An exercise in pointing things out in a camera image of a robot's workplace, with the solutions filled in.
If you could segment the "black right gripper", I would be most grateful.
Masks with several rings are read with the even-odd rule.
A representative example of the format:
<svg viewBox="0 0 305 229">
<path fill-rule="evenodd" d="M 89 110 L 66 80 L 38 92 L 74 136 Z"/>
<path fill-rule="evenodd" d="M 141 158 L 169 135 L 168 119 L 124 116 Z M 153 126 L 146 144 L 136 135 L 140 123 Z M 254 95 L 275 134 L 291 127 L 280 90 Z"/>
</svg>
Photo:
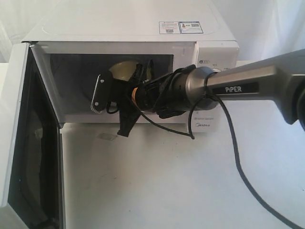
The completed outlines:
<svg viewBox="0 0 305 229">
<path fill-rule="evenodd" d="M 112 102 L 117 104 L 120 128 L 118 135 L 128 137 L 142 112 L 153 110 L 152 79 L 154 62 L 136 64 L 128 81 L 115 79 L 112 84 Z"/>
</svg>

